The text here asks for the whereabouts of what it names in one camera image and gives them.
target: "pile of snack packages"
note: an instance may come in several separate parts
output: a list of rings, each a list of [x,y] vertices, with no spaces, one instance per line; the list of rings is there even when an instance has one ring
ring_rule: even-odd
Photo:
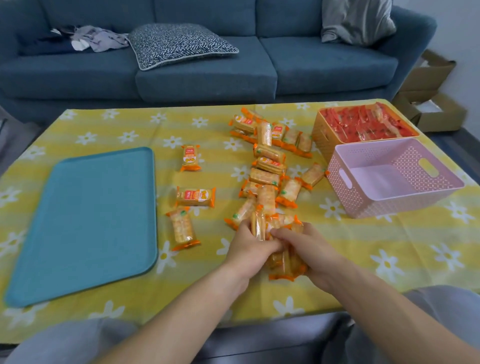
[[[399,119],[377,102],[346,108],[326,108],[320,113],[343,143],[415,136]]]
[[[289,178],[286,153],[288,150],[299,156],[311,158],[312,138],[307,133],[288,128],[282,124],[270,124],[262,116],[243,108],[243,116],[235,115],[230,121],[232,135],[253,143],[252,169],[247,181],[240,189],[239,197],[246,198],[244,204],[225,222],[233,229],[246,219],[251,222],[252,234],[259,240],[272,239],[272,228],[288,228],[296,232],[303,231],[303,224],[296,215],[276,212],[278,204],[297,208],[296,200],[302,187],[311,190],[325,175],[325,170],[318,164],[313,165],[301,176]],[[199,171],[198,148],[200,146],[182,146],[183,164],[181,170]],[[188,206],[215,205],[215,188],[192,189],[177,187],[177,208],[167,213],[170,217],[174,234],[174,251],[200,244],[193,232],[188,214]],[[273,253],[265,264],[270,279],[288,279],[293,281],[304,274],[306,264],[296,254],[290,244],[284,242],[282,252]]]

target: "throw pillow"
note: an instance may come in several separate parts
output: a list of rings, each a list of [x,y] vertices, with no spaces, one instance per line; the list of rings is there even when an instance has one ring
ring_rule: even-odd
[[[396,32],[392,0],[323,0],[322,42],[369,47]]]
[[[239,52],[226,40],[197,24],[146,24],[133,30],[128,41],[142,71],[194,58]]]

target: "table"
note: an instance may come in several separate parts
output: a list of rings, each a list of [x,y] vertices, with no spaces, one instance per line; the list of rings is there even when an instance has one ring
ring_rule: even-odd
[[[248,105],[270,122],[302,131],[312,129],[325,106],[356,102]],[[223,218],[243,203],[242,181],[253,161],[252,145],[229,135],[228,121],[241,106],[160,109],[66,110],[30,146],[0,180],[0,292],[3,296],[22,241],[52,167],[64,158],[148,146],[155,152],[159,259],[139,277],[86,290],[25,309],[0,303],[0,342],[18,343],[48,326],[93,317],[144,323],[182,290],[222,262],[234,235]],[[480,290],[480,188],[426,136],[420,140],[461,177],[466,187],[436,205],[418,211],[367,219],[348,218],[327,179],[312,193],[302,191],[298,216],[320,230],[342,254],[399,291],[435,284]],[[184,143],[200,144],[202,172],[178,172]],[[287,152],[288,174],[297,176],[313,159]],[[171,251],[172,228],[165,213],[173,191],[216,187],[214,209],[190,212],[200,247]],[[330,295],[306,277],[294,283],[270,282],[265,273],[231,307],[223,322],[258,322],[288,315],[339,309]]]

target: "blue tray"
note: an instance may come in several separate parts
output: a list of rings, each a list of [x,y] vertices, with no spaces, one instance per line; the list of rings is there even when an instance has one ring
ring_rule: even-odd
[[[25,307],[135,276],[157,255],[153,151],[65,159],[45,186],[5,302]]]

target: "blue sofa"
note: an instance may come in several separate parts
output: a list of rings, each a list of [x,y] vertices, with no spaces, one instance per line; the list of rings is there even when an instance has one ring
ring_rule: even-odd
[[[436,30],[393,7],[397,33],[372,48],[324,44],[321,0],[0,1],[0,106],[49,124],[65,109],[392,99]],[[147,23],[196,23],[238,55],[142,72],[131,48],[19,57],[18,34],[61,25],[128,33]]]

